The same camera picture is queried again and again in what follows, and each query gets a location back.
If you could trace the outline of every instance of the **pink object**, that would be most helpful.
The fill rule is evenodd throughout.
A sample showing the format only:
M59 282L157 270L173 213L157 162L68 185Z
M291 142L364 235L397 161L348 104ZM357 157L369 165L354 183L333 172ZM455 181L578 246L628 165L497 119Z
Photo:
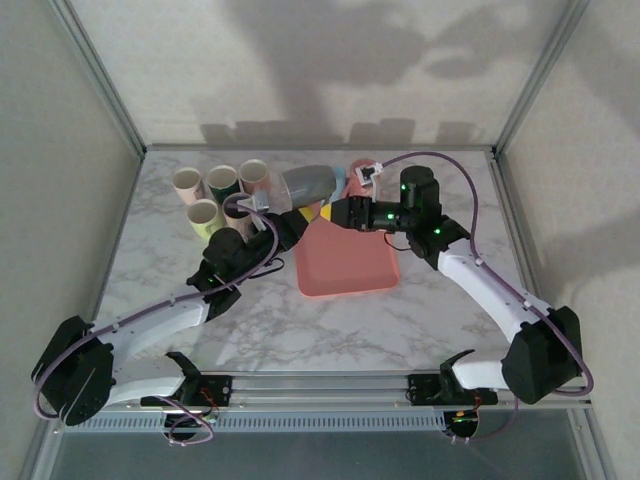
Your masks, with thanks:
M314 220L295 248L298 288L307 297L389 290L400 281L383 232L357 232Z
M181 168L173 175L172 182L176 193L186 205L191 205L196 200L205 198L202 175L195 168Z

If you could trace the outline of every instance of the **black bracket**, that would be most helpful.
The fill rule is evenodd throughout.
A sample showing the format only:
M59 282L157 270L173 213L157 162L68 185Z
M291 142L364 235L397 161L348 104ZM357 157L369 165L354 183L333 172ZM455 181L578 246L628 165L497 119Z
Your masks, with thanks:
M409 389L407 400L412 406L445 406L497 405L498 395L488 388L465 390L456 380L453 364L470 354L473 350L465 350L445 360L440 365L440 373L416 373L408 377Z
M175 361L185 375L180 388L171 396L172 400L180 402L187 408L211 407L211 400L217 407L228 407L231 399L233 377L230 375L202 375L196 366L180 352L169 352L167 357ZM162 400L155 397L143 397L140 400L143 407L166 406Z
M409 375L409 388L405 394L411 406L471 406L497 405L498 396L492 390L479 388L463 390L455 395L445 394L439 373L415 373Z

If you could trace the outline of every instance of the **white paper cup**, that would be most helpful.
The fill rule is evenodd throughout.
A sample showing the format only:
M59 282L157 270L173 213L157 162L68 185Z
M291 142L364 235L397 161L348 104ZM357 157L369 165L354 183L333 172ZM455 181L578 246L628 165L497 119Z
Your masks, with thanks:
M251 225L253 220L248 212L241 212L235 207L229 206L230 204L237 203L238 200L245 200L250 198L250 195L246 193L234 193L229 195L222 204L222 211L224 212L224 218L227 225L236 229L242 235L245 242L249 239L252 233Z
M181 168L173 175L172 182L176 193L186 205L205 197L202 175L195 168Z
M240 165L238 175L246 193L253 193L255 190L269 190L271 186L269 167L262 160L255 158L247 160Z

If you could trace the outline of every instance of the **cable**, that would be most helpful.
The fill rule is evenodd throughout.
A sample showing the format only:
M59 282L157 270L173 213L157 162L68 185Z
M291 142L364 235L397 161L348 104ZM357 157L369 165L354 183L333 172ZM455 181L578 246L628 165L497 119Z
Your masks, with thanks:
M470 232L471 238L469 240L472 255L476 260L480 260L480 262L482 262L480 263L480 267L485 272L487 272L487 274L491 278L493 278L496 282L498 282L498 284L502 288L504 288L507 292L509 292L516 300L518 300L521 304L523 304L525 308L528 308L535 316L537 316L540 320L542 320L547 327L549 327L549 329L558 338L558 340L560 340L560 343L562 343L562 345L567 349L569 354L573 357L573 359L576 361L576 363L584 373L584 376L587 382L586 386L575 391L554 390L554 393L558 395L564 395L567 397L581 397L583 395L589 394L593 390L593 385L594 385L593 375L591 374L591 370L589 370L589 367L587 367L587 364L585 363L584 359L582 358L578 350L576 350L576 348L571 344L569 339L564 336L564 334L560 331L560 329L556 327L554 323L544 313L542 313L538 308L534 307L533 305L528 305L526 298L520 295L520 293L515 288L509 285L509 283L506 280L504 280L500 275L498 275L491 267L489 267L486 264L486 262L484 262L484 260L482 260L482 258L480 258L480 254L478 253L478 249L476 248L476 229L478 227L478 212L480 210L480 201L478 200L478 192L476 191L476 186L473 183L473 180L471 179L471 176L469 175L469 173L465 170L465 168L457 160L454 160L450 156L440 152L406 153L404 155L400 155L399 157L392 158L391 160L387 160L382 164L382 167L386 168L401 160L405 160L407 158L412 158L412 157L418 157L418 156L430 156L430 157L442 158L443 160L446 160L447 162L455 166L458 170L460 170L460 173L462 173L464 178L467 180L467 184L469 185L469 189L471 190L471 196L473 197L473 216L471 217L471 232Z
M275 257L271 261L267 262L265 267L270 267L271 265L273 265L273 262L275 262L276 260L280 263L279 267L273 267L267 270L266 272L260 272L260 273L256 273L255 275L251 275L249 277L249 280L255 280L256 278L266 277L267 275L271 275L272 273L276 273L282 270L284 268L285 263L284 263L284 260L282 260L280 257Z
M493 432L487 433L485 435L480 435L479 437L476 437L476 436L463 437L464 438L464 443L467 444L467 443L482 442L484 440L489 440L490 438L496 437L496 436L504 433L505 431L510 429L513 426L513 424L515 423L516 417L518 416L519 408L520 408L520 403L518 401L518 397L516 397L514 395L513 396L513 412L511 413L511 417L509 417L509 420L507 420L507 423L505 423L502 427L498 428L497 430L494 430ZM480 420L480 412L476 411L476 415L478 415L478 421L479 421ZM443 433L452 439L452 441L451 441L452 445L456 443L456 438L458 438L458 436L455 433L451 432L450 430L446 430Z
M469 438L468 441L469 442L481 442L483 440L489 440L490 438L493 438L495 436L500 435L501 433L504 433L505 431L510 429L511 426L515 423L516 417L518 416L519 407L520 407L520 402L518 401L518 397L516 397L514 395L513 396L513 413L511 413L511 417L509 417L509 420L507 421L507 423L505 423L499 429L494 430L491 433L487 433L486 435L481 435L479 437L475 437L475 436L471 437L471 438Z
M157 395L154 395L155 398L157 398L158 400L162 400L165 403L168 403L169 405L171 405L172 407L177 408L178 410L182 410L182 412L184 412L184 416L179 418L172 426L171 426L171 430L169 430L169 443L170 444L174 444L177 443L178 445L182 446L182 447L186 447L187 445L197 445L198 443L205 443L208 442L209 440L211 440L213 438L213 427L211 426L211 424L206 421L204 418L202 418L202 415L197 415L193 412L190 412L189 410L187 410L187 408L182 405L181 403L176 402L175 400L171 400L170 398L166 398L166 397L160 397ZM180 423L184 423L185 421L187 421L187 419L191 419L191 420L195 420L196 423L202 425L205 430L207 430L208 435L205 438L201 438L200 440L193 440L190 442L185 441L180 441L180 440L176 440L173 437L173 431L175 430L175 428L178 426L178 424Z
M120 328L130 325L131 323L134 323L137 320L140 320L145 315L156 312L172 304L184 302L185 300L191 300L194 298L206 297L207 295L218 293L221 290L229 288L230 286L236 286L239 283L242 283L243 281L251 277L254 273L256 273L258 270L260 270L269 262L269 260L276 254L276 251L278 249L279 238L278 238L278 230L276 229L276 226L266 216L262 215L261 213L249 207L245 207L244 205L237 205L237 204L234 204L234 206L236 207L236 209L240 210L241 212L244 211L244 212L251 213L253 215L257 215L260 218L260 220L262 220L265 223L265 225L267 225L271 229L271 231L273 232L273 245L271 246L271 250L269 251L269 253L255 267L249 269L247 272L238 276L238 278L236 278L235 280L231 280L223 285L219 285L215 288L212 288L210 290L205 290L203 292L193 292L193 293L187 293L184 295L179 295L173 299L173 302L171 300L165 300L163 302L156 303L155 305L151 305L150 307L144 308L142 310L139 310L138 312L133 313L132 315L124 318L123 320L115 322L111 325L107 325L106 327L96 330L95 332L91 332L88 335L85 335L84 337L82 337L80 340L73 343L64 352L62 352L53 362L51 362L51 364L38 377L38 380L36 381L36 391L33 398L33 410L36 413L36 415L38 415L40 418L43 418L45 420L53 420L55 418L58 418L58 415L45 412L42 409L42 406L40 405L40 392L42 390L43 385L46 383L46 381L49 379L49 377L55 371L55 369L58 368L60 364L64 362L69 357L69 355L75 352L78 348L82 347L83 345L86 345L88 342L90 342L94 338L97 338L101 335L104 335L105 333L116 331Z
M396 252L408 252L409 250L411 250L411 248L398 248L398 247L396 247L395 245L393 245L392 243L389 242L389 239L387 238L387 235L390 235L390 233L389 232L384 232L384 243L389 245Z

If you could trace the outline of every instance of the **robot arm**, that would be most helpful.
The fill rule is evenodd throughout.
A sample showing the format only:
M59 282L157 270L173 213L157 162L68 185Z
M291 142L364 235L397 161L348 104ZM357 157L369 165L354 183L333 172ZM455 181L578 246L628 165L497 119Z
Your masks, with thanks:
M299 211L267 214L266 218L278 234L276 253L292 248L308 225ZM85 343L55 367L41 386L41 393L65 424L82 423L105 405L150 396L174 397L191 406L207 405L199 392L210 388L213 380L201 375L184 355L172 352L152 359L136 359L135 355L169 335L202 325L229 310L241 296L236 287L204 296L199 292L210 291L255 269L269 256L273 244L274 235L269 230L256 233L247 243L236 230L218 230L204 250L198 271L187 280L186 287L163 302L166 305L133 312L136 321L122 327L117 322L125 324L122 319L132 316L106 319L95 325L78 316L62 322L33 370L33 381L39 383L45 370L84 339ZM108 333L97 336L96 332L104 327ZM230 380L225 386L223 395L228 399Z
M509 389L532 404L578 376L578 364L534 310L580 353L575 313L567 307L554 310L530 292L509 285L525 299L521 303L505 289L504 281L474 254L469 232L442 214L439 186L429 168L404 169L400 184L400 202L348 197L325 207L322 215L344 228L406 233L413 253L457 283L500 327L510 343L508 351L469 350L445 361L439 397L455 403L477 389Z

